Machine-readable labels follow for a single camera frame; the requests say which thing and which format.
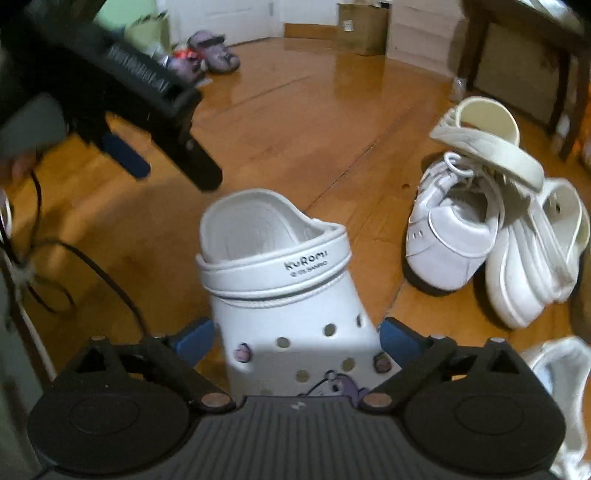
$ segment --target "wooden floor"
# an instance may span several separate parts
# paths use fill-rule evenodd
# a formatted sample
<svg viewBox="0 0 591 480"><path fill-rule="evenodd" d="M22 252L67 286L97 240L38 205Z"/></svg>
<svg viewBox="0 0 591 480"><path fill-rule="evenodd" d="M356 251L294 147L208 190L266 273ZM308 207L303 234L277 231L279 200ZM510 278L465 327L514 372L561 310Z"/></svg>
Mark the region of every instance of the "wooden floor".
<svg viewBox="0 0 591 480"><path fill-rule="evenodd" d="M208 313L194 260L204 209L230 192L266 187L310 216L347 226L350 269L376 324L392 314L425 335L444 333L467 345L503 336L518 350L570 333L568 304L510 332L494 319L481 275L443 298L421 293L402 275L402 237L416 187L424 166L443 149L428 133L450 106L447 81L383 57L338 53L325 41L276 39L235 50L241 71L204 88L194 118L194 135L224 169L218 192L200 193L121 122L117 131L152 164L147 181L135 182L76 140L38 169L41 234L58 235L90 255L135 300L154 332L176 332ZM547 175L571 180L590 205L591 177L578 164L559 161L542 128L518 122L522 146ZM30 184L12 195L21 243L32 197ZM74 317L62 318L26 299L58 369L89 336L138 340L125 305L81 262L59 250L35 260L39 272L68 286L79 304ZM202 369L223 384L219 354Z"/></svg>

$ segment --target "cardboard box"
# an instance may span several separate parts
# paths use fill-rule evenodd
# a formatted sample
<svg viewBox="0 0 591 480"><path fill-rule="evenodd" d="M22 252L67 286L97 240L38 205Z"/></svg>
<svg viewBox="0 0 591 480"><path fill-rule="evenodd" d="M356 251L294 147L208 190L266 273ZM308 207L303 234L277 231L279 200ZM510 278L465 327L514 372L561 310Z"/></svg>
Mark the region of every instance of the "cardboard box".
<svg viewBox="0 0 591 480"><path fill-rule="evenodd" d="M363 4L339 4L339 50L359 55L384 55L389 10Z"/></svg>

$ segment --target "white sandal strap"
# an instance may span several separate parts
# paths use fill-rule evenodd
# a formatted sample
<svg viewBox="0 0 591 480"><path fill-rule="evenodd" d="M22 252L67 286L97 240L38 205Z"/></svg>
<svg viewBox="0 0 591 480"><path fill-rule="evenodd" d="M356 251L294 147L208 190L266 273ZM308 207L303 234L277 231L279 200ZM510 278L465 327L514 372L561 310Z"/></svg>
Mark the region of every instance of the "white sandal strap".
<svg viewBox="0 0 591 480"><path fill-rule="evenodd" d="M548 221L548 217L537 199L531 199L528 214L534 232L544 250L546 258L548 259L548 264L552 273L559 281L560 285L567 286L572 284L577 279L576 277L573 277L573 273L569 269L564 254L560 250L558 240L556 240L556 236Z"/></svg>
<svg viewBox="0 0 591 480"><path fill-rule="evenodd" d="M475 128L463 127L463 122ZM544 184L542 166L518 146L515 119L495 100L484 97L464 100L442 117L430 136L536 192Z"/></svg>

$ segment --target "white wall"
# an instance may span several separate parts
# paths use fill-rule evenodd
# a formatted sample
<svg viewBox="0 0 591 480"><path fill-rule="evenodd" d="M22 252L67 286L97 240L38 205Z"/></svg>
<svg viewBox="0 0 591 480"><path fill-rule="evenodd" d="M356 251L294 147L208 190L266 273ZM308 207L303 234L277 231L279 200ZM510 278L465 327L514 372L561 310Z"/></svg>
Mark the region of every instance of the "white wall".
<svg viewBox="0 0 591 480"><path fill-rule="evenodd" d="M337 0L275 0L280 6L281 21L284 23L312 23L336 25Z"/></svg>

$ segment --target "shoelace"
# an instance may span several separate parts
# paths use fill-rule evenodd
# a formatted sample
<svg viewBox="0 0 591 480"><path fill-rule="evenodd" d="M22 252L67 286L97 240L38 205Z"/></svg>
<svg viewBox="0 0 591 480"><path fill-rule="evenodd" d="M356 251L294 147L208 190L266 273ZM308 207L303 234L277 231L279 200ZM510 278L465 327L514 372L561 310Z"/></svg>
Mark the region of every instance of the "shoelace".
<svg viewBox="0 0 591 480"><path fill-rule="evenodd" d="M447 168L458 175L461 178L466 179L465 189L471 189L473 191L480 191L477 187L473 186L472 183L474 178L480 177L484 179L487 184L490 185L493 194L495 195L497 204L499 206L499 226L498 230L503 227L505 223L505 202L503 201L503 194L501 188L495 179L484 171L482 166L469 161L466 157L462 157L460 154L455 152L445 152L443 155L443 161L446 163ZM456 163L462 162L467 168L458 168Z"/></svg>

